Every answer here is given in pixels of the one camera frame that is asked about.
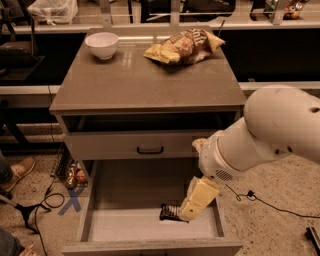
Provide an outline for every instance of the wooden cabinet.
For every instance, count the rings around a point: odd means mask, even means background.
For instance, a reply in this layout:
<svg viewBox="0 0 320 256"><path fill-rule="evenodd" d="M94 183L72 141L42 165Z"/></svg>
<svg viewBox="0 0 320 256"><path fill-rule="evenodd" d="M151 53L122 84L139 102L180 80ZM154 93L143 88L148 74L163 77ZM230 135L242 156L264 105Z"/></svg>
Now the wooden cabinet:
<svg viewBox="0 0 320 256"><path fill-rule="evenodd" d="M63 254L234 255L241 242L226 237L218 200L192 223L159 220L161 203L179 205L201 175L192 141L228 127L245 103L227 60L218 50L163 66L143 51L172 31L112 31L113 59L83 45L50 107L90 179L78 243Z"/></svg>

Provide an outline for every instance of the drawer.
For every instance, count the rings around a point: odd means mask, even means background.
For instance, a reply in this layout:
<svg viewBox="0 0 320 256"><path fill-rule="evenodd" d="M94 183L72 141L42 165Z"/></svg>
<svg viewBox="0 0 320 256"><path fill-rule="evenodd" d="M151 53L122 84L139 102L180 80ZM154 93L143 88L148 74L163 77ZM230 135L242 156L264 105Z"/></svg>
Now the drawer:
<svg viewBox="0 0 320 256"><path fill-rule="evenodd" d="M196 158L95 161L93 186L82 210L71 255L235 255L242 244L225 237L221 202L215 199L195 220L161 221L162 203L180 205Z"/></svg>
<svg viewBox="0 0 320 256"><path fill-rule="evenodd" d="M196 156L192 141L214 131L152 131L66 133L66 143L77 160L167 158Z"/></svg>

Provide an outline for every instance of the power cord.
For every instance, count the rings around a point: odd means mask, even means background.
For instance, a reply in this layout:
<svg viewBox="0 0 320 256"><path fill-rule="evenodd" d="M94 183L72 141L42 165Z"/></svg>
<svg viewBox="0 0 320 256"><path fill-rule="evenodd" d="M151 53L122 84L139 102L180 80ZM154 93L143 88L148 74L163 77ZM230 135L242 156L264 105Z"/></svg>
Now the power cord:
<svg viewBox="0 0 320 256"><path fill-rule="evenodd" d="M64 204L65 197L64 197L63 194L61 194L61 193L53 193L53 194L50 194L50 191L51 191L51 187L52 187L52 185L53 185L53 182L54 182L54 178L52 179L51 184L50 184L49 187L47 188L46 193L45 193L45 195L44 195L44 198L43 198L43 200L41 201L41 203L39 204L39 206L40 206L42 203L45 203L49 208L55 209L55 208L59 208L61 205ZM53 196L59 196L59 197L61 197L61 198L62 198L61 203L58 204L58 205L52 205L52 204L48 203L47 200L48 200L50 197L53 197ZM44 241L43 241L43 238L42 238L42 234L41 234L41 232L40 232L40 230L39 230L39 227L38 227L38 224L37 224L37 212L38 212L39 206L35 208L35 212L34 212L34 225L35 225L35 229L37 230L38 235L39 235L39 237L40 237L41 246L42 246L44 255L47 256L48 254L47 254L47 251L46 251L46 248L45 248L45 245L44 245Z"/></svg>
<svg viewBox="0 0 320 256"><path fill-rule="evenodd" d="M266 201L258 198L255 193L252 191L252 190L249 190L248 193L245 195L245 194L238 194L237 192L235 192L229 185L226 185L235 195L236 195L236 199L238 201L241 201L241 197L246 197L247 199L249 199L250 201L259 201L267 206L270 206L271 208L279 211L279 212L286 212L286 213L290 213L290 214L293 214L293 215L296 215L298 217L301 217L301 218L313 218L313 219L320 219L320 216L312 216L312 215L302 215L302 214L299 214L299 213L296 213L296 212L292 212L292 211L288 211L288 210L284 210L284 209L280 209L270 203L267 203Z"/></svg>

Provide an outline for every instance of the open drawer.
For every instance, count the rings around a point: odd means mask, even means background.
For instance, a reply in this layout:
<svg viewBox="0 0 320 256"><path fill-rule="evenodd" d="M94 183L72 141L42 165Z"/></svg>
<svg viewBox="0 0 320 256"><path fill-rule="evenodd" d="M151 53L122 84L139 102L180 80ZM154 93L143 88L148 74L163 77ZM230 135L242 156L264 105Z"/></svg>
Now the open drawer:
<svg viewBox="0 0 320 256"><path fill-rule="evenodd" d="M196 158L95 161L93 185L77 243L64 255L235 255L241 242L225 237L218 198L195 220L161 221L161 204L180 205Z"/></svg>

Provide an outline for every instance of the blue tape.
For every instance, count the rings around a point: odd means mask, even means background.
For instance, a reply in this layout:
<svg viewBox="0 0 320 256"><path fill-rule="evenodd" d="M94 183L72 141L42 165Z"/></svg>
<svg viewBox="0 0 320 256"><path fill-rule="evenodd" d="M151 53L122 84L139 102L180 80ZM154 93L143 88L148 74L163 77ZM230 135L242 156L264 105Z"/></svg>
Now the blue tape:
<svg viewBox="0 0 320 256"><path fill-rule="evenodd" d="M84 187L80 187L77 191L68 189L70 199L66 204L63 206L63 208L58 212L59 215L65 214L65 212L73 205L73 208L76 212L79 212L81 210L81 206L78 201L79 195L84 190Z"/></svg>

